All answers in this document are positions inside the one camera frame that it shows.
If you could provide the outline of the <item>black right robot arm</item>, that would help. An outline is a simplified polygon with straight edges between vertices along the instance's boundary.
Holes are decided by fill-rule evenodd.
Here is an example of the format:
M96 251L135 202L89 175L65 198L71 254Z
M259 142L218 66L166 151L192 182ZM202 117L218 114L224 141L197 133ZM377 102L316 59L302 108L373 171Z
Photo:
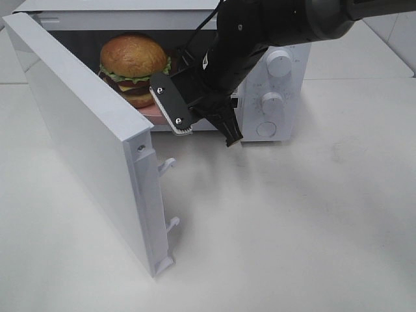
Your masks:
M289 47L338 39L363 18L413 10L414 1L224 1L213 42L172 77L181 97L166 119L178 135L207 120L227 145L287 140L300 89Z

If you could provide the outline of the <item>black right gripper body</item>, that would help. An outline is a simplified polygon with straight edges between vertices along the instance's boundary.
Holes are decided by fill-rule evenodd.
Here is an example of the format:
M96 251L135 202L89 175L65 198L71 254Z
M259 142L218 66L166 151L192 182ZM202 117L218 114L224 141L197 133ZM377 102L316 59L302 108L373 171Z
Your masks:
M179 50L180 70L171 79L194 120L220 107L229 99L260 58L255 42L213 42L200 58L185 45Z

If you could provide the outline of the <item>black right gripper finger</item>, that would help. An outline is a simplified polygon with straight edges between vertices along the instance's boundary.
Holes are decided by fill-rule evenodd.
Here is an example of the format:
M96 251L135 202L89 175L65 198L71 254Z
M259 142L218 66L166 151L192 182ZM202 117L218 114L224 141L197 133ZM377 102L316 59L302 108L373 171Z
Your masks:
M207 114L207 120L226 138L226 146L239 142L243 135L237 122L234 108L220 107Z

